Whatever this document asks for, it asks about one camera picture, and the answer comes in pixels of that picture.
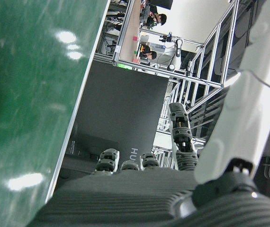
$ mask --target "robotic hand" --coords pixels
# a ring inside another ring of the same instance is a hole
[[[175,169],[194,170],[198,158],[193,144],[189,117],[181,103],[169,104],[168,115]]]

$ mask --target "metal frame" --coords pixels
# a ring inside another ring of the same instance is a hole
[[[199,84],[204,84],[204,85],[209,84],[209,85],[211,85],[212,87],[215,87],[215,88],[221,88],[220,83],[216,83],[216,82],[213,82],[213,81],[206,81],[204,79],[198,79],[198,78],[195,78],[195,77],[187,77],[185,75],[178,74],[178,73],[175,73],[175,72],[170,72],[170,71],[167,71],[167,70],[162,70],[162,69],[157,69],[157,68],[153,68],[153,67],[149,67],[149,66],[145,66],[145,65],[140,65],[140,64],[136,64],[134,62],[129,62],[129,61],[125,61],[125,60],[119,60],[117,63],[128,65],[128,66],[131,66],[131,67],[134,67],[134,68],[137,68],[137,69],[152,71],[152,72],[157,73],[157,76],[162,76],[162,77],[167,77],[167,78],[176,77],[176,78],[179,78],[179,79],[185,79],[187,81],[192,81],[192,82],[196,82],[196,83],[199,83]]]
[[[150,33],[150,34],[153,34],[153,35],[159,35],[159,36],[168,35],[168,34],[163,34],[163,33],[155,32],[155,31],[152,31],[152,30],[144,29],[144,28],[140,28],[139,31],[140,32]],[[194,45],[198,45],[198,46],[203,45],[203,43],[199,43],[199,42],[189,40],[189,39],[182,39],[182,40],[183,40],[183,42],[189,43],[189,44],[194,44]]]
[[[94,60],[99,61],[99,62],[104,62],[104,63],[111,63],[114,66],[117,66],[119,63],[121,63],[121,64],[132,67],[134,70],[142,69],[142,70],[146,70],[149,72],[153,72],[153,73],[155,73],[156,76],[161,76],[161,77],[166,77],[166,78],[175,77],[175,78],[179,79],[180,80],[179,82],[176,80],[175,81],[170,80],[170,82],[175,82],[175,83],[177,83],[177,85],[173,89],[173,91],[172,91],[173,93],[170,95],[170,98],[165,99],[164,103],[162,105],[162,112],[161,112],[161,117],[160,117],[161,122],[159,122],[159,126],[161,126],[161,128],[163,128],[164,125],[167,123],[166,114],[167,114],[168,104],[170,102],[182,103],[182,98],[183,98],[183,94],[185,91],[186,81],[188,82],[188,85],[186,88],[185,100],[183,102],[184,105],[186,104],[188,97],[189,97],[191,83],[195,83],[194,89],[193,89],[193,94],[192,94],[192,99],[191,99],[191,108],[188,110],[188,113],[196,110],[199,106],[204,104],[207,100],[212,98],[214,95],[216,95],[218,92],[220,92],[223,89],[223,87],[224,87],[223,84],[226,80],[229,59],[230,59],[231,51],[232,51],[233,35],[234,35],[235,24],[236,24],[236,19],[237,19],[237,11],[238,11],[239,1],[240,0],[233,0],[232,1],[232,3],[229,5],[228,9],[222,15],[219,22],[214,27],[214,29],[212,30],[210,35],[207,37],[207,39],[205,40],[204,43],[196,42],[193,40],[183,39],[183,42],[185,42],[185,43],[194,44],[194,45],[201,47],[192,60],[193,65],[192,65],[191,69],[189,69],[190,76],[186,76],[186,75],[179,74],[176,72],[170,72],[167,70],[158,69],[158,68],[154,68],[154,67],[122,60],[119,58],[119,55],[120,55],[119,49],[114,52],[112,58],[110,56],[103,56],[102,54],[95,54]],[[124,40],[125,35],[126,35],[127,27],[128,27],[129,21],[130,21],[130,17],[131,17],[131,13],[132,13],[132,10],[134,8],[134,5],[135,5],[135,1],[131,0],[127,6],[125,19],[124,19],[123,24],[122,24],[121,32],[118,36],[117,46],[121,47],[123,44],[123,40]],[[222,77],[221,77],[220,83],[216,83],[216,82],[211,81],[211,79],[212,79],[214,64],[215,64],[215,60],[216,60],[216,52],[217,52],[218,42],[219,42],[219,38],[220,38],[221,24],[226,19],[226,17],[231,13],[231,10],[233,10],[233,12],[232,12],[232,17],[231,17],[228,44],[227,44],[227,48],[225,51]],[[162,33],[158,33],[158,32],[151,31],[148,29],[143,29],[143,28],[140,28],[139,31],[146,32],[146,33],[153,34],[153,35],[159,35],[159,36],[167,35],[167,34],[162,34]],[[200,75],[201,75],[201,71],[203,68],[206,46],[212,40],[213,37],[214,37],[214,43],[213,43],[213,47],[212,47],[212,53],[210,56],[210,64],[209,64],[209,68],[208,68],[207,79],[201,79]],[[198,64],[196,77],[194,77],[193,72],[194,72],[194,68],[195,68],[195,62],[197,61],[198,58],[200,58],[200,62]],[[197,96],[199,84],[205,85],[204,96],[199,101],[196,101],[196,96]],[[161,132],[161,133],[169,134],[169,133],[163,132],[159,129],[157,131]]]
[[[233,37],[234,37],[236,20],[237,20],[237,11],[238,11],[239,0],[234,0],[233,5],[234,5],[234,7],[233,7],[233,13],[232,13],[232,20],[231,20],[231,25],[230,25],[228,43],[227,43],[226,51],[225,51],[224,69],[223,69],[222,77],[221,77],[221,84],[222,85],[225,82],[226,74],[228,72],[228,64],[229,64],[230,56],[231,56],[231,52],[232,52],[232,44],[233,44]]]
[[[131,13],[132,13],[134,4],[135,4],[135,1],[131,0],[131,1],[129,1],[129,3],[127,5],[126,13],[125,13],[125,19],[124,19],[124,21],[122,23],[121,31],[119,33],[116,46],[121,47],[123,42],[124,42],[125,35],[126,35],[126,30],[127,30],[128,25],[129,25],[129,22],[130,22]],[[120,50],[118,52],[114,52],[114,54],[113,54],[112,62],[113,62],[114,66],[117,66],[119,55],[120,55]]]

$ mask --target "green board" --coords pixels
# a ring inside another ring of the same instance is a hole
[[[2,227],[25,226],[52,193],[107,6],[107,0],[0,0]]]

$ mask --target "black cable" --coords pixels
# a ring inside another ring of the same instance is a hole
[[[193,77],[193,78],[197,78],[197,79],[201,80],[202,82],[206,83],[207,85],[209,85],[209,86],[211,86],[211,87],[213,86],[213,85],[207,83],[206,81],[204,81],[203,79],[201,79],[201,78],[199,78],[199,77]]]
[[[158,57],[158,59],[157,59],[157,63],[156,63],[156,64],[157,64],[157,65],[159,64],[158,61],[159,61],[159,59],[160,59],[161,56],[163,56],[163,55],[166,54],[166,53],[172,53],[172,52],[175,52],[175,51],[165,52],[165,53],[163,53],[162,55],[160,55],[160,56]]]

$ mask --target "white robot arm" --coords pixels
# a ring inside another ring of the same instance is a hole
[[[225,171],[254,177],[270,131],[270,0],[250,34],[240,66],[209,142],[203,149],[195,178],[205,183]]]

